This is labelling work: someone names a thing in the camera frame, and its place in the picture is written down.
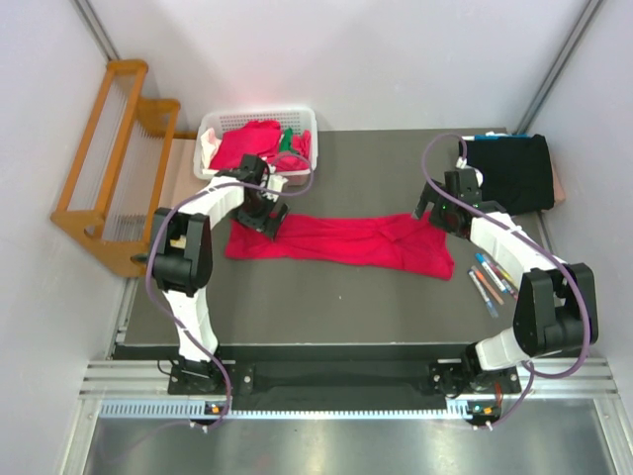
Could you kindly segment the red t-shirt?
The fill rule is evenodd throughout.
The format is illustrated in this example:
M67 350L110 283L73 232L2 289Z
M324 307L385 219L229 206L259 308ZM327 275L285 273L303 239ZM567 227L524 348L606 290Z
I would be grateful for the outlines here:
M398 270L448 281L455 262L446 233L428 216L409 214L336 219L291 215L275 237L231 225L225 256L234 260L290 258Z

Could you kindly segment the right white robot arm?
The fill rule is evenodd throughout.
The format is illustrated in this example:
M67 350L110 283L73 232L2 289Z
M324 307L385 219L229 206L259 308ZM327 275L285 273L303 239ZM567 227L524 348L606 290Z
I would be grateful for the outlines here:
M461 356L462 380L482 392L498 374L535 357L577 350L580 359L599 335L594 275L536 243L505 208L486 201L472 169L447 171L425 183L412 213L464 238L489 255L518 286L512 324L469 344Z

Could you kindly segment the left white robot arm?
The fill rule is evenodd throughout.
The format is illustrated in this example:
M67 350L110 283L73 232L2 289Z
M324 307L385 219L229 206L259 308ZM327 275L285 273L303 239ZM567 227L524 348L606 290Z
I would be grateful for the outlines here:
M159 208L151 223L146 281L167 301L179 336L168 393L218 394L227 373L217 357L207 285L213 271L212 229L229 217L267 238L276 237L289 208L278 203L286 179L256 155L217 172L207 186L181 205Z

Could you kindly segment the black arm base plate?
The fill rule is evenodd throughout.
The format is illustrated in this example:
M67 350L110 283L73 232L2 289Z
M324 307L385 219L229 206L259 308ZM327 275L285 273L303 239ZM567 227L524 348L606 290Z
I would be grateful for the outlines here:
M239 410L440 409L446 400L496 400L521 391L517 371L467 384L463 343L223 345L226 388Z

